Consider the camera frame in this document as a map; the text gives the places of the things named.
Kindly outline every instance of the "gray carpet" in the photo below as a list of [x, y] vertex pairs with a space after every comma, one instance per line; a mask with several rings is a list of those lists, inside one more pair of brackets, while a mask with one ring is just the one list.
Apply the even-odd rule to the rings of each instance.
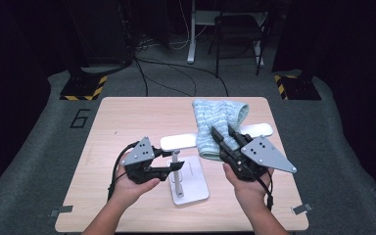
[[[206, 37], [199, 40], [196, 62], [190, 67], [213, 72], [214, 55], [207, 54], [209, 43]], [[362, 169], [343, 135], [330, 89], [315, 78], [322, 101], [281, 100], [274, 82], [274, 75], [281, 73], [271, 72], [275, 49], [276, 38], [272, 38], [259, 76], [255, 76], [254, 59], [224, 60], [220, 76], [229, 96], [261, 96], [268, 100], [286, 154], [299, 169], [295, 178], [302, 200], [314, 207], [307, 214], [309, 229], [299, 234], [376, 234], [376, 184]], [[187, 50], [187, 46], [181, 50], [151, 46], [138, 52], [137, 57], [189, 66]], [[149, 96], [226, 95], [223, 83], [210, 73], [143, 62], [140, 65], [157, 82], [147, 80]], [[47, 107], [0, 178], [0, 234], [57, 234], [57, 218], [48, 214], [63, 203], [101, 100], [146, 94], [135, 63], [109, 75], [95, 101], [59, 100], [69, 79], [67, 72], [48, 79], [52, 94]], [[80, 109], [89, 110], [81, 112], [88, 117], [84, 127], [70, 128]]]

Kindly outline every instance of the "human hand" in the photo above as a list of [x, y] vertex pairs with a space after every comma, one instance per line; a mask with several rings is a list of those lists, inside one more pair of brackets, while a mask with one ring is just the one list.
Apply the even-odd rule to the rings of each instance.
[[[124, 166], [119, 164], [117, 169], [117, 177], [125, 173]], [[139, 197], [155, 188], [161, 181], [153, 178], [145, 183], [136, 184], [127, 177], [127, 174], [119, 178], [115, 185], [115, 191], [110, 200], [113, 200], [119, 207], [126, 210], [128, 207], [136, 203]]]
[[[247, 182], [240, 180], [237, 178], [229, 164], [223, 164], [222, 166], [225, 171], [225, 177], [234, 186], [234, 193], [237, 201], [239, 201], [239, 204], [246, 215], [267, 209], [264, 203], [264, 196], [266, 192], [258, 181]], [[269, 175], [265, 173], [260, 177], [260, 179], [268, 188], [270, 185]]]

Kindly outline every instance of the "light blue sock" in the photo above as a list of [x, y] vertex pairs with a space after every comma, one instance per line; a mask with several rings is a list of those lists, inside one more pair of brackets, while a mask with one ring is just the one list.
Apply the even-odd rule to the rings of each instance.
[[249, 105], [235, 101], [193, 101], [195, 120], [198, 126], [197, 147], [200, 156], [219, 161], [219, 146], [212, 139], [212, 126], [224, 137], [231, 149], [239, 148], [237, 142], [228, 134], [228, 125], [239, 131], [240, 125], [249, 113]]

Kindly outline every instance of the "table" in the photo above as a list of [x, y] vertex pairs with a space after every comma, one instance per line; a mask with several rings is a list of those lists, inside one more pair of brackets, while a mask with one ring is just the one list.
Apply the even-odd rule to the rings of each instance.
[[[81, 232], [106, 204], [113, 166], [118, 154], [130, 143], [149, 136], [160, 147], [164, 136], [197, 132], [192, 101], [181, 97], [108, 97], [103, 99], [84, 145], [63, 206], [72, 212], [60, 213], [59, 232]], [[267, 103], [260, 97], [208, 97], [249, 104], [250, 112], [243, 124], [269, 123], [270, 141], [284, 153], [279, 133]], [[197, 149], [181, 151], [180, 157], [198, 155]], [[153, 166], [165, 166], [169, 158], [156, 158]], [[210, 196], [193, 204], [176, 206], [169, 182], [161, 182], [142, 195], [122, 216], [117, 232], [221, 232], [252, 231], [233, 191], [226, 180], [221, 162], [200, 159]], [[305, 213], [294, 214], [291, 208], [302, 204], [291, 173], [273, 173], [273, 214], [289, 231], [305, 230]]]
[[[214, 25], [214, 18], [219, 15], [218, 11], [198, 11], [195, 6], [196, 0], [191, 0], [191, 35], [190, 35], [190, 44], [188, 50], [188, 64], [194, 64], [195, 61], [195, 48], [197, 42], [197, 35], [195, 34], [196, 25]], [[262, 14], [252, 14], [256, 17], [259, 23], [262, 23], [264, 15]], [[260, 42], [255, 43], [255, 55], [260, 54]], [[256, 57], [256, 63], [259, 63], [259, 57]], [[261, 58], [260, 67], [264, 67], [263, 58]]]

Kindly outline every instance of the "forearm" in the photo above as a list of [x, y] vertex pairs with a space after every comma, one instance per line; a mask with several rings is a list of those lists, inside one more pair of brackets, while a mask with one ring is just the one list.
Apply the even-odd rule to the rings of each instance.
[[280, 235], [288, 234], [280, 222], [268, 209], [247, 213], [250, 223], [256, 235]]
[[115, 234], [125, 208], [109, 200], [82, 234]]

